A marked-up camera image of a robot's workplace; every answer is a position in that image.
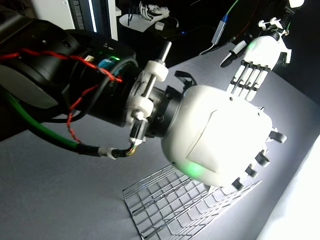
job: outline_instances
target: red wire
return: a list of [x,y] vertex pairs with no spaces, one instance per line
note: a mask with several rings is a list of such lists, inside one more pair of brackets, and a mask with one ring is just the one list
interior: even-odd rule
[[250,17],[250,20],[248,21],[247,25],[244,27],[244,29],[241,30],[241,32],[239,32],[239,34],[235,37],[236,39],[249,27],[249,24],[251,23],[252,21],[252,18],[254,17],[257,9],[258,9],[258,6],[259,6],[259,3],[260,3],[260,0],[257,0],[256,1],[256,5],[255,5],[255,8],[254,8],[254,11],[253,13],[251,14],[251,17]]
[[[20,50],[20,52],[13,52],[13,53],[9,53],[9,54],[5,54],[5,55],[0,55],[0,60],[2,59],[10,59],[10,58],[15,58],[18,57],[21,52],[30,54],[30,55],[35,55],[35,56],[40,56],[40,55],[49,55],[49,56],[53,56],[59,59],[73,59],[73,60],[77,60],[85,65],[87,65],[88,67],[92,68],[92,69],[96,69],[99,70],[100,72],[102,72],[103,74],[107,75],[111,81],[117,81],[117,82],[122,82],[121,78],[115,77],[113,76],[108,70],[102,68],[102,67],[98,67],[97,65],[94,65],[91,62],[86,61],[84,58],[80,57],[80,56],[76,56],[76,55],[63,55],[60,53],[56,53],[53,51],[33,51],[31,49],[28,48],[22,48]],[[71,123],[71,118],[73,117],[73,110],[75,109],[75,107],[81,102],[82,98],[84,95],[86,95],[88,92],[92,91],[93,89],[95,89],[96,87],[98,87],[98,84],[84,90],[81,93],[81,96],[70,106],[69,111],[70,113],[68,114],[68,118],[66,121],[66,127],[68,128],[69,133],[71,134],[72,138],[74,140],[76,140],[78,143],[81,143],[80,139],[76,137],[75,131],[71,128],[70,123]]]

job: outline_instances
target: gray table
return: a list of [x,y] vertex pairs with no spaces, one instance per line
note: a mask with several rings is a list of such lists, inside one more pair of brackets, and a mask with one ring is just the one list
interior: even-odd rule
[[[239,61],[219,62],[232,46],[190,59],[170,69],[161,87],[181,89],[175,70],[191,73],[200,84],[227,89]],[[254,100],[264,106],[284,145],[269,143],[263,183],[196,239],[254,240],[301,161],[320,134],[320,108],[279,76],[270,73]],[[47,124],[69,136],[65,126]],[[73,124],[87,144],[127,147],[129,131],[87,116]],[[149,139],[128,159],[113,161],[77,155],[55,147],[29,131],[0,142],[1,240],[138,240],[122,200],[122,189],[168,165],[160,139]]]

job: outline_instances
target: metal basket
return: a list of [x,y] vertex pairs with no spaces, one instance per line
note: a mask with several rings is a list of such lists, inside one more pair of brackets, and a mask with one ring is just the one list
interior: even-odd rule
[[123,197],[143,240],[190,240],[260,183],[208,191],[169,165],[123,190]]

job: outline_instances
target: green cable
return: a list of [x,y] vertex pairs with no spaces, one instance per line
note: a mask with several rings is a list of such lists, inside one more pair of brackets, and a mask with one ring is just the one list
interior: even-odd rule
[[235,0],[235,2],[232,4],[232,6],[229,8],[229,10],[226,12],[226,15],[228,15],[231,12],[231,10],[234,8],[234,6],[237,4],[238,1],[239,0]]
[[18,101],[7,91],[2,90],[1,95],[8,101],[9,104],[14,108],[17,114],[21,118],[23,118],[29,125],[34,127],[35,129],[39,130],[40,132],[44,133],[48,137],[55,139],[59,142],[61,142],[64,145],[67,145],[70,148],[75,149],[79,143],[71,141],[67,138],[64,138],[63,136],[60,136],[59,134],[55,133],[54,131],[50,130],[49,128],[46,128],[45,126],[38,123],[36,120],[34,120],[24,109],[23,107],[18,103]]

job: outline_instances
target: light strip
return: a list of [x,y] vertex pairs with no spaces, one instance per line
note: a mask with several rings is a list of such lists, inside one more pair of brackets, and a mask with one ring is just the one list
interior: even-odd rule
[[96,32],[97,32],[97,27],[96,27],[96,20],[95,20],[94,8],[92,7],[92,0],[88,0],[88,2],[89,2],[89,8],[90,8],[90,14],[91,14],[91,21],[92,21],[93,31],[96,33]]

